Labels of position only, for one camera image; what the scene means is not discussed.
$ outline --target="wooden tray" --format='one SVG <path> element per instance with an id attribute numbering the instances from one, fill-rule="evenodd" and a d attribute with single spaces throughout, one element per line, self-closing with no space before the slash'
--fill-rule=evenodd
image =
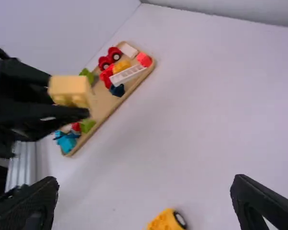
<path id="1" fill-rule="evenodd" d="M 120 48 L 123 44 L 127 42 L 122 41 L 116 45 L 116 47 Z M 91 130 L 82 134 L 78 139 L 76 146 L 67 154 L 62 155 L 65 157 L 70 157 L 74 155 L 88 140 L 89 138 L 101 127 L 101 125 L 115 112 L 115 110 L 132 94 L 132 92 L 145 80 L 145 78 L 153 71 L 156 65 L 156 61 L 151 57 L 153 63 L 150 67 L 148 67 L 142 74 L 125 83 L 125 94 L 119 98 L 113 96 L 109 90 L 105 87 L 103 81 L 99 80 L 93 84 L 92 91 L 96 96 L 96 100 L 93 101 L 93 107 L 91 108 L 91 118 L 96 121 L 96 124 L 91 128 Z M 135 58 L 131 59 L 126 55 L 123 55 L 120 60 L 129 60 L 132 65 L 138 64 Z M 99 76 L 101 71 L 98 66 L 92 71 L 92 73 L 96 76 Z"/>

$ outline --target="white wall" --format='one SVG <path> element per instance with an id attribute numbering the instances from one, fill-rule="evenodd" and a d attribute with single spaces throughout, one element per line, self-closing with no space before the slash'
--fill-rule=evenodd
<path id="1" fill-rule="evenodd" d="M 288 0 L 143 0 L 143 2 L 288 26 Z"/>
<path id="2" fill-rule="evenodd" d="M 2 0 L 0 47 L 50 74 L 77 74 L 139 0 Z"/>

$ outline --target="white table surface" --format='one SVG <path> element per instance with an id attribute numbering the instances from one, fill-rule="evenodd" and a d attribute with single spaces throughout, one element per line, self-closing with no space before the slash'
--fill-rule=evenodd
<path id="1" fill-rule="evenodd" d="M 73 158 L 39 142 L 61 187 L 53 229 L 144 229 L 167 207 L 191 229 L 240 229 L 229 188 L 244 173 L 288 198 L 288 28 L 142 5 L 109 46 L 157 60 Z"/>

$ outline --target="green lego piece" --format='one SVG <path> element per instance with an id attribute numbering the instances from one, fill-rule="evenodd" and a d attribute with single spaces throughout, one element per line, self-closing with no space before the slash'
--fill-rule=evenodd
<path id="1" fill-rule="evenodd" d="M 90 82 L 90 84 L 92 84 L 94 82 L 94 75 L 87 68 L 84 68 L 79 73 L 79 75 L 85 75 L 88 78 L 88 81 Z"/>
<path id="2" fill-rule="evenodd" d="M 80 122 L 81 132 L 88 133 L 90 129 L 96 124 L 96 121 L 92 119 L 84 119 Z"/>

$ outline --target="yellow lego block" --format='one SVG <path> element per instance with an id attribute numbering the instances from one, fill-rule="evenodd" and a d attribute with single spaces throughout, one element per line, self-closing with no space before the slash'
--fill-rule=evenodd
<path id="1" fill-rule="evenodd" d="M 113 74 L 117 74 L 117 73 L 119 73 L 125 69 L 130 68 L 130 67 L 131 67 L 130 61 L 123 60 L 123 61 L 120 61 L 117 64 L 115 64 L 112 71 L 113 71 Z"/>
<path id="2" fill-rule="evenodd" d="M 55 104 L 92 108 L 95 97 L 86 76 L 52 76 L 48 94 Z"/>
<path id="3" fill-rule="evenodd" d="M 185 230 L 187 223 L 181 214 L 171 208 L 165 209 L 147 226 L 147 230 Z"/>

